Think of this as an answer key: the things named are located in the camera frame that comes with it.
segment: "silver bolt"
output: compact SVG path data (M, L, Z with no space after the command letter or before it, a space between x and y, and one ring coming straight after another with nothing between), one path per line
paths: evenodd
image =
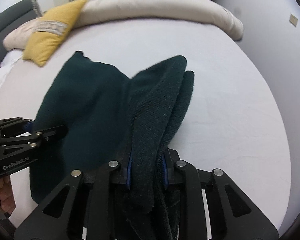
M110 166L110 167L113 167L113 168L116 167L116 166L118 166L118 164L119 164L119 163L118 163L117 161L110 161L110 162L109 162L109 166Z
M215 170L213 171L213 173L214 173L214 175L216 175L216 176L218 176L218 177L220 177L220 176L223 175L223 171L220 170L220 169L215 169Z
M184 167L184 166L186 166L186 162L183 161L183 160L178 160L178 161L176 162L176 165L177 165L178 167Z
M80 176L80 174L81 174L81 171L79 171L79 170L74 170L74 171L71 172L71 175L73 177L78 177L78 176Z

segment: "folded towel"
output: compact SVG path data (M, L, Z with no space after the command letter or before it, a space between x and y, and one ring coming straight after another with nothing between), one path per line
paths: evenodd
M162 153L188 109L194 73L176 56L132 79L114 66L76 52L46 94L34 129L65 124L66 137L30 167L32 197L40 202L72 170L88 171L132 145L131 190L116 192L116 238L175 239L177 192L162 189Z

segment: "beige pillow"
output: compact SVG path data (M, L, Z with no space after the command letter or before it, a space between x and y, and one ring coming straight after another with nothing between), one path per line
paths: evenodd
M30 20L10 32L3 40L6 50L25 49L30 35L41 21L41 17Z
M243 24L230 11L210 0L89 0L74 28L140 17L161 17L213 24L239 41Z

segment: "dark gray headboard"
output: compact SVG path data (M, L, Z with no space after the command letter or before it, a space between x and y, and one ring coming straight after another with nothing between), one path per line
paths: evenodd
M37 0L23 0L0 13L0 62L7 54L3 39L21 24L41 16Z

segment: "white bed sheet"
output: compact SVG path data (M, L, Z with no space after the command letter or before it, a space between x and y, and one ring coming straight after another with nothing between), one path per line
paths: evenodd
M195 73L194 93L170 148L199 169L223 169L280 227L291 182L284 125L265 80L222 30L186 21L135 19L72 31L45 67L16 63L0 89L0 119L34 119L54 77L77 50L129 77L169 57L185 56L187 69ZM18 226L35 204L28 170L11 180L17 202L11 220Z
M22 56L21 49L13 49L8 51L2 62L0 63L0 88L6 80L7 75L13 68L18 59Z

